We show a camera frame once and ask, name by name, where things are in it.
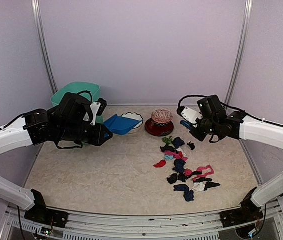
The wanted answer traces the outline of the blue hand brush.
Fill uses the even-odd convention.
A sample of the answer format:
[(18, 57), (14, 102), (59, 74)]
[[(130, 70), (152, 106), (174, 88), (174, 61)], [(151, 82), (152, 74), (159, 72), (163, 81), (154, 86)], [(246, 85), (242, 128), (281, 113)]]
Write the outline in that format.
[(186, 120), (181, 120), (180, 124), (188, 130), (191, 130), (193, 128), (193, 125)]

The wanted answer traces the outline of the blue plastic dustpan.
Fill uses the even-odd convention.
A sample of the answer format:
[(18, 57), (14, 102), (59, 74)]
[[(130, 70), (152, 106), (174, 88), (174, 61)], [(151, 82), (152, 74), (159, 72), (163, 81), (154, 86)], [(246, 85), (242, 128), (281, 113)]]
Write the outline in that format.
[(126, 135), (128, 131), (132, 127), (132, 124), (129, 123), (130, 120), (127, 118), (123, 118), (117, 114), (113, 115), (109, 119), (104, 122), (104, 125), (116, 135)]

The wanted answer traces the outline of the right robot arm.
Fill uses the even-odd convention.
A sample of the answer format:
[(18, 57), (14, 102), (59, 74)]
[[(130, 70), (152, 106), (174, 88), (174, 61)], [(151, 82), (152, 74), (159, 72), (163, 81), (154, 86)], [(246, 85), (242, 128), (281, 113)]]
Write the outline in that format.
[[(177, 114), (182, 117), (181, 124), (200, 142), (207, 136), (254, 141), (283, 150), (283, 124), (255, 117), (246, 111), (233, 107), (227, 113), (229, 105), (220, 101), (217, 95), (198, 95), (198, 111), (178, 104)], [(263, 185), (251, 190), (237, 211), (237, 218), (248, 222), (256, 215), (257, 209), (269, 201), (283, 196), (283, 172)]]

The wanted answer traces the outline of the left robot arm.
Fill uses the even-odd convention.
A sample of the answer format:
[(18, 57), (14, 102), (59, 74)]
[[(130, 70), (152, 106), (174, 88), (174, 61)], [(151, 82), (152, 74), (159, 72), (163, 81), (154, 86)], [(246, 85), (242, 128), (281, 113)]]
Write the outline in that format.
[[(60, 142), (72, 142), (69, 149), (81, 149), (84, 145), (102, 146), (113, 137), (111, 131), (97, 122), (107, 101), (85, 98), (84, 92), (66, 93), (59, 105), (49, 109), (36, 109), (20, 114), (0, 127), (0, 155), (29, 146), (52, 142), (62, 149)], [(12, 203), (45, 223), (52, 217), (43, 195), (34, 189), (26, 189), (0, 176), (0, 199)]]

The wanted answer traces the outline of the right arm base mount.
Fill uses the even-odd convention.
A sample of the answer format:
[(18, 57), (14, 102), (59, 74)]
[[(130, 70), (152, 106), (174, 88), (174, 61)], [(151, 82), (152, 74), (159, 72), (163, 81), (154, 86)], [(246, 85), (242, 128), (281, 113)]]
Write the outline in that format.
[(264, 217), (261, 207), (257, 207), (251, 200), (257, 187), (253, 188), (240, 203), (240, 208), (222, 211), (220, 215), (221, 223), (224, 228), (233, 227), (257, 221)]

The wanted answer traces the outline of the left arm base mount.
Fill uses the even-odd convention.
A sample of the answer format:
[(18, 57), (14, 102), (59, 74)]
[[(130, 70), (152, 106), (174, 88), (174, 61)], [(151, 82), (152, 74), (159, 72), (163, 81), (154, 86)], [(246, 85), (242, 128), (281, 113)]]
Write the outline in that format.
[(47, 208), (43, 195), (35, 189), (30, 191), (34, 196), (34, 206), (25, 212), (24, 218), (36, 223), (64, 229), (69, 214), (65, 211)]

